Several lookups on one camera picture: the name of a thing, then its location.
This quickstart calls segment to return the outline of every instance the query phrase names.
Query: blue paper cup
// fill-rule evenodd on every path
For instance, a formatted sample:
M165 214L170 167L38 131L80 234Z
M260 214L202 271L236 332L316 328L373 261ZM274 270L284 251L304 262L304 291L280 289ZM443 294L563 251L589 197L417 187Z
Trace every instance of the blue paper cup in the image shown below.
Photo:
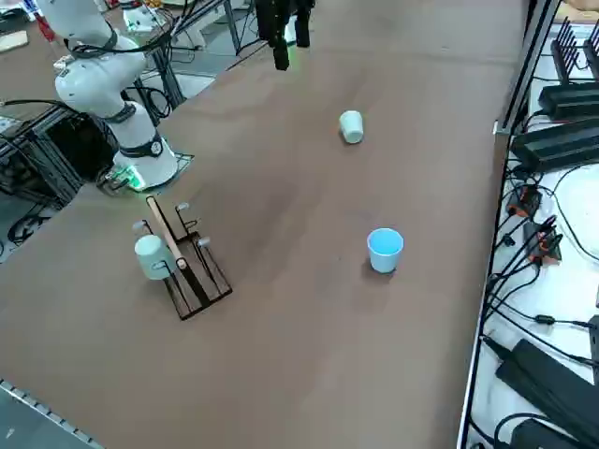
M379 273L390 273L400 261L403 237L394 229L381 227L368 236L371 266Z

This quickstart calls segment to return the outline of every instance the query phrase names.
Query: cup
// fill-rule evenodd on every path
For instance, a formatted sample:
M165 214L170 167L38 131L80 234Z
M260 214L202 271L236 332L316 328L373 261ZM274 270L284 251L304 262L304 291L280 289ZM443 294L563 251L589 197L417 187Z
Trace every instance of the cup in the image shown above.
M175 256L158 236L143 236L135 244L139 265L148 279L160 281L177 268Z
M343 138L347 143L355 144L364 138L364 122L362 114L356 110L347 110L339 119Z
M403 237L395 229L381 227L368 236L371 266L379 273L390 273L400 261Z

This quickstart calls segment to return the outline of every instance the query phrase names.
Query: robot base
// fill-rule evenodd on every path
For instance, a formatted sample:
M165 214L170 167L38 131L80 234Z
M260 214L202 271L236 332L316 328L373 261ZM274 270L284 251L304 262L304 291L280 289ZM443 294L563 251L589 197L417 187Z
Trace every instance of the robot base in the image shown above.
M172 180L178 171L177 156L162 139L163 151L160 156L132 158L117 152L114 155L115 168L129 175L129 187L142 192Z

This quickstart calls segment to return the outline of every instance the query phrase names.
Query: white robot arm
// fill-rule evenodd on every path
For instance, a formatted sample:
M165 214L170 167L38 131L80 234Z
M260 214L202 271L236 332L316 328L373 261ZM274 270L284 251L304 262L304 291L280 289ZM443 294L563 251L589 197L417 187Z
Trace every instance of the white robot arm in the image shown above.
M114 163L135 173L132 186L136 190L172 179L177 173L175 154L146 109L121 98L121 92L146 67L143 52L134 51L138 45L116 34L93 0L37 0L37 4L56 34L104 49L85 57L75 55L56 78L60 98L74 110L93 114L107 124L119 143Z

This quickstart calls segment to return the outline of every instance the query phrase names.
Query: cable connector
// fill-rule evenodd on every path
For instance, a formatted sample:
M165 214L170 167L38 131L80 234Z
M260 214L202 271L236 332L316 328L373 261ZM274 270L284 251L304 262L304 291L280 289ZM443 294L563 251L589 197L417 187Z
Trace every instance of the cable connector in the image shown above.
M572 321L572 324L575 326L585 327L590 330L597 330L597 325L594 325L593 323L587 323L585 321L574 320Z
M484 341L501 360L507 360L509 357L511 357L512 352L491 337L483 335L481 340Z
M538 323L539 325L547 325L547 326L555 325L555 318L553 318L550 315L536 315L534 317L534 321L536 323Z
M514 239L512 239L512 236L510 236L509 234L504 234L504 236L501 239L501 243L505 246L514 246L516 244L516 242L514 241Z
M557 219L558 219L557 215L551 215L542 224L539 225L538 230L541 232L550 231L551 228L553 227L553 225L555 225L555 222Z

